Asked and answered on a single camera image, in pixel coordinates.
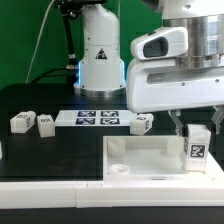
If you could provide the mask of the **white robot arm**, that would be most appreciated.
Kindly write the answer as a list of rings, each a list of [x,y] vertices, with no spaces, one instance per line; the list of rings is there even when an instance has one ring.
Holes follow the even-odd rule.
[[[118,31],[102,6],[84,9],[85,54],[79,94],[109,96],[126,89],[135,113],[167,111],[179,133],[182,109],[212,106],[224,120],[224,0],[141,0],[162,15],[162,26],[131,43],[128,67],[119,58]]]

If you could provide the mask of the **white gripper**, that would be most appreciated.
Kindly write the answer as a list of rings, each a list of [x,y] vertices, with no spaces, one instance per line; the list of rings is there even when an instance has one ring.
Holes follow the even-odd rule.
[[[126,97],[132,112],[168,111],[178,136],[183,134],[178,109],[215,106],[212,121],[219,134],[224,120],[224,66],[186,70],[175,59],[133,59],[127,71]]]

